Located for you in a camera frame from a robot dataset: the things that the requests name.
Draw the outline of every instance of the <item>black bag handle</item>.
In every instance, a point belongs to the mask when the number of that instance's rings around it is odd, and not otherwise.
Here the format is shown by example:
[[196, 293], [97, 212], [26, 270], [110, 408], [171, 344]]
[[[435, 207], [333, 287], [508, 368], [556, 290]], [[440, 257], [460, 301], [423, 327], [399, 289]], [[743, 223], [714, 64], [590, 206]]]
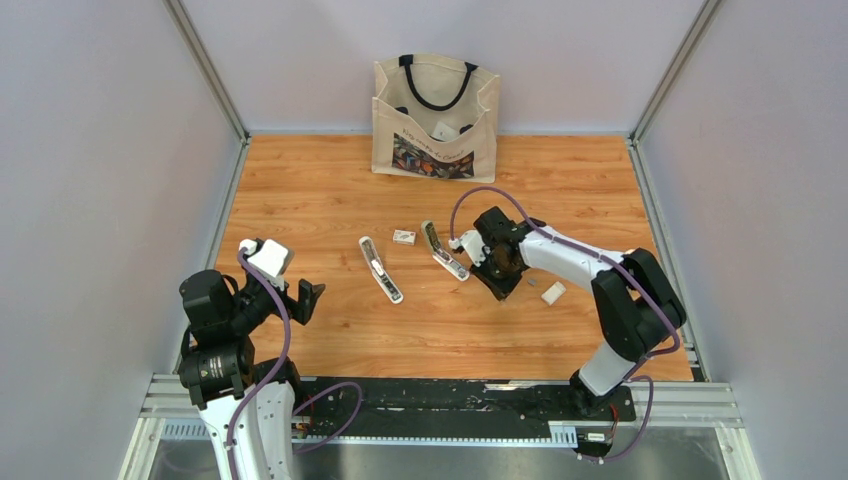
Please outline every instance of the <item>black bag handle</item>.
[[414, 59], [412, 55], [401, 55], [398, 57], [398, 64], [406, 70], [406, 82], [409, 83], [409, 89], [412, 90], [412, 95], [421, 105], [429, 108], [430, 110], [435, 110], [437, 112], [444, 112], [445, 110], [450, 110], [454, 105], [459, 102], [459, 99], [462, 98], [462, 95], [465, 93], [465, 89], [468, 87], [468, 81], [471, 80], [471, 72], [477, 70], [477, 65], [473, 63], [465, 62], [465, 80], [462, 81], [462, 88], [459, 89], [459, 93], [456, 94], [456, 97], [447, 105], [433, 105], [432, 103], [424, 100], [421, 94], [418, 93], [418, 90], [415, 88], [415, 82], [412, 80], [412, 66]]

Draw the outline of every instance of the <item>wooden table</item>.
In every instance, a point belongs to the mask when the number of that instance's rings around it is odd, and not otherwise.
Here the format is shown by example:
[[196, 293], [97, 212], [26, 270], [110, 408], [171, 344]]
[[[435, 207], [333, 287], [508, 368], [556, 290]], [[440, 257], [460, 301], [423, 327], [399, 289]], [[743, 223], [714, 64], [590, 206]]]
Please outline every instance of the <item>wooden table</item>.
[[[429, 219], [447, 244], [451, 208], [475, 184], [376, 175], [370, 158], [369, 136], [259, 136], [248, 152], [217, 267], [243, 283], [239, 241], [273, 238], [296, 252], [289, 283], [327, 284], [312, 321], [292, 322], [289, 355], [302, 375], [567, 379], [590, 358], [602, 336], [589, 293], [566, 283], [549, 307], [540, 295], [557, 279], [528, 270], [498, 302], [476, 278], [457, 281], [421, 238], [392, 243], [395, 229], [418, 232]], [[495, 185], [565, 235], [607, 249], [653, 249], [621, 138], [501, 137]], [[500, 196], [481, 192], [463, 204], [457, 234], [493, 205], [519, 220]], [[363, 235], [403, 291], [401, 304], [372, 278]], [[276, 317], [260, 326], [251, 335], [256, 360], [278, 356], [282, 335]], [[692, 379], [683, 350], [643, 371]]]

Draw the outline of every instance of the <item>small white box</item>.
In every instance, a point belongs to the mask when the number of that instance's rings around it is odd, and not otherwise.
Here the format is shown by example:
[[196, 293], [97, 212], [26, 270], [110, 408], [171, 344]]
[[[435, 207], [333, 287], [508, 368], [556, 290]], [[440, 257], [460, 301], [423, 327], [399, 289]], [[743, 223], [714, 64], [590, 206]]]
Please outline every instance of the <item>small white box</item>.
[[562, 296], [563, 293], [565, 293], [565, 285], [556, 282], [551, 285], [551, 288], [547, 289], [545, 293], [542, 294], [542, 300], [544, 300], [548, 306], [551, 306], [557, 301], [557, 299], [559, 299], [559, 297]]
[[401, 245], [415, 245], [415, 232], [408, 230], [395, 230], [392, 241]]

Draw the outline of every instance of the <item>colorful pattern on bag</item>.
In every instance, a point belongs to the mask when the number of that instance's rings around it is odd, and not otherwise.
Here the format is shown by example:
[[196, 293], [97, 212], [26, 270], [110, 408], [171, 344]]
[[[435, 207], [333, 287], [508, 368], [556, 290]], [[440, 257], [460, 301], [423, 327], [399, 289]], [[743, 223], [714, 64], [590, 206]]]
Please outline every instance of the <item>colorful pattern on bag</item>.
[[395, 134], [392, 167], [427, 177], [474, 177], [474, 152], [454, 162], [440, 162], [409, 140]]

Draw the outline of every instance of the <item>canvas bag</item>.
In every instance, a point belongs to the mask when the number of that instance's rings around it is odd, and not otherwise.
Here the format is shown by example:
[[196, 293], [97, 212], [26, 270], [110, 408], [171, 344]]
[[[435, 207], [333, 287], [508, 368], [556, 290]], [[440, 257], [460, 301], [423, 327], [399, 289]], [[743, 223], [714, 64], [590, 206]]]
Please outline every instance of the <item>canvas bag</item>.
[[[431, 54], [375, 62], [374, 71], [371, 171], [495, 181], [499, 75]], [[469, 128], [459, 134], [465, 126]]]

